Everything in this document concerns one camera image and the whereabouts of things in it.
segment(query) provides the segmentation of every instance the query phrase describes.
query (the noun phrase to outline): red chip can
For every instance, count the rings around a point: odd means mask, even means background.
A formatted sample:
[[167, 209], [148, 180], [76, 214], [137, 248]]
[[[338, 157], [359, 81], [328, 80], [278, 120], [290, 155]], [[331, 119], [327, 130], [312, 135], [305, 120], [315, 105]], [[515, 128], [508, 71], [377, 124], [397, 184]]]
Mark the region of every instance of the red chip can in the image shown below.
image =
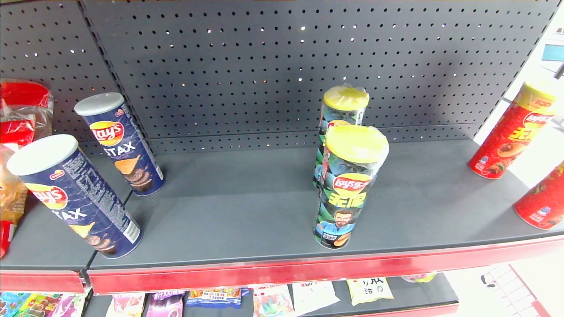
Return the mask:
[[529, 190], [513, 209], [526, 223], [548, 230], [564, 218], [564, 162]]
[[468, 167], [482, 177], [501, 178], [555, 115], [556, 91], [552, 82], [525, 82]]

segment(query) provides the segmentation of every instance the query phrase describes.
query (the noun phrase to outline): yellow plastic lid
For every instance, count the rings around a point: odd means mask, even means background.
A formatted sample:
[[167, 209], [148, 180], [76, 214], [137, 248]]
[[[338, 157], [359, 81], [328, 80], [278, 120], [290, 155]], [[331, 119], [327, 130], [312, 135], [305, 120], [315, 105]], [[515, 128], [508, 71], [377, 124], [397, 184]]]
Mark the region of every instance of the yellow plastic lid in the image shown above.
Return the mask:
[[325, 145], [343, 160], [360, 164], [383, 162], [390, 152], [386, 136], [371, 126], [331, 127], [325, 135]]
[[562, 97], [564, 82], [559, 82], [556, 78], [532, 79], [525, 81], [523, 87], [535, 95], [553, 100], [554, 103], [559, 97]]
[[370, 95], [350, 86], [335, 86], [323, 94], [323, 102], [341, 111], [359, 110], [368, 105]]

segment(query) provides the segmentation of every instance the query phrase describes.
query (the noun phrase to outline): green chip can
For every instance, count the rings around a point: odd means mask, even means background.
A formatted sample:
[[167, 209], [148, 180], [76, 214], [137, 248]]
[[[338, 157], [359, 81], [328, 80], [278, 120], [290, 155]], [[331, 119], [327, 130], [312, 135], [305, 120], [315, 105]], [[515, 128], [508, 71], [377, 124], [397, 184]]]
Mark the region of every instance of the green chip can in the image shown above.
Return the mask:
[[319, 146], [315, 157], [314, 186], [319, 188], [323, 148], [327, 129], [341, 125], [360, 125], [370, 96], [363, 88], [335, 86], [325, 92], [319, 120]]
[[388, 152], [386, 137], [374, 127], [344, 125], [327, 131], [313, 228], [322, 246], [339, 249], [349, 242]]

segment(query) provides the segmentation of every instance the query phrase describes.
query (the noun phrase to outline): pegboard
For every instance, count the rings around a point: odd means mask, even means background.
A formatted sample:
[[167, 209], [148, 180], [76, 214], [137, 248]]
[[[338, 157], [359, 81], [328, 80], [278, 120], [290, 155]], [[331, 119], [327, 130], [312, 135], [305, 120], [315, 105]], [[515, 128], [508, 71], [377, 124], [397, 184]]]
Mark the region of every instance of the pegboard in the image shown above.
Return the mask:
[[2, 5], [0, 35], [0, 75], [45, 85], [55, 97], [54, 133], [93, 140], [73, 107], [90, 95], [116, 91], [116, 84], [76, 2]]
[[466, 138], [558, 6], [88, 1], [85, 14], [151, 138], [315, 131], [323, 91], [344, 82], [370, 93], [366, 125], [469, 124]]
[[[390, 142], [456, 140], [471, 138], [474, 131], [479, 129], [479, 126], [480, 124], [385, 127], [380, 128], [380, 131], [387, 135]], [[244, 149], [312, 147], [317, 144], [318, 140], [317, 131], [299, 131], [164, 138], [153, 140], [152, 145], [155, 152], [162, 155], [190, 152], [240, 151]]]

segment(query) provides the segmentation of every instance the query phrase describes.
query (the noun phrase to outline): cartoon man illustration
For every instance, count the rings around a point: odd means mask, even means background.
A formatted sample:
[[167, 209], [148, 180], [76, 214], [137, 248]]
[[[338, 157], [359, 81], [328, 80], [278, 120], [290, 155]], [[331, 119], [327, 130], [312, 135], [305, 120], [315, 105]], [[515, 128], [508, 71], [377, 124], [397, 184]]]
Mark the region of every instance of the cartoon man illustration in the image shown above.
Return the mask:
[[342, 236], [349, 234], [353, 230], [354, 224], [349, 223], [353, 218], [352, 210], [339, 209], [335, 212], [334, 218], [335, 223], [327, 221], [318, 223], [317, 232], [320, 235], [323, 235], [323, 232], [325, 232], [330, 235]]

